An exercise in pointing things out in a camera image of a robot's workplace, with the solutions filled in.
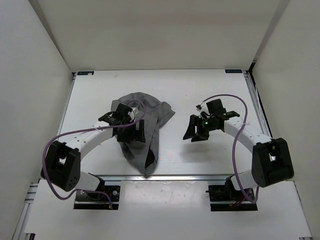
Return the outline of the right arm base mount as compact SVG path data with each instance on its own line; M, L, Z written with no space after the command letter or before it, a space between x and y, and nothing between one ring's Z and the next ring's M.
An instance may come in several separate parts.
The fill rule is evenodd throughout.
M228 179L224 184L211 184L205 191L209 195L211 212L257 211L256 203L248 201L240 190L235 190Z

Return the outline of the grey pleated skirt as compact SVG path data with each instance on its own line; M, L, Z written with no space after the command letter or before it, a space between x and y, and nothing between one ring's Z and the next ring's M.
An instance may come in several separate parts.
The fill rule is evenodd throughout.
M159 131L175 114L171 105L160 101L154 96L143 92L129 93L113 100L111 110L115 111L119 104L138 108L137 118L143 114L140 103L143 103L146 113L144 120L145 143L132 141L120 142L122 153L126 160L143 175L151 175L159 160Z

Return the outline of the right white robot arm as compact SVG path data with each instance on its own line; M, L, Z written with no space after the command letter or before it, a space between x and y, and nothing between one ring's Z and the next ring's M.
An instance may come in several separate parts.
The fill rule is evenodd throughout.
M221 130L234 137L232 162L235 163L235 145L241 143L251 154L251 169L228 177L224 193L230 200L238 199L243 190L265 188L289 180L294 176L294 168L288 143L283 138L271 138L245 123L238 113L229 111L220 115L202 118L191 115L184 140L206 141L210 132Z

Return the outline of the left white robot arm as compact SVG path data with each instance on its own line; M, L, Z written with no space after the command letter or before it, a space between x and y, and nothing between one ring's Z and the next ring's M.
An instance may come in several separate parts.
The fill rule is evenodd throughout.
M90 128L64 133L75 135L71 141L50 140L42 156L41 176L54 194L56 188L73 194L87 193L93 200L105 194L104 181L98 176L81 170L82 160L103 142L116 137L119 142L145 143L144 118L138 117L135 109L123 113L108 112L99 117Z

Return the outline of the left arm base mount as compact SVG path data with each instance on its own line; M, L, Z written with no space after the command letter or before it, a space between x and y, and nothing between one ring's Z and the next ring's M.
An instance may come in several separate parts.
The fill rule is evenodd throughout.
M81 193L75 195L73 208L75 210L118 210L120 202L120 185L105 185L101 193Z

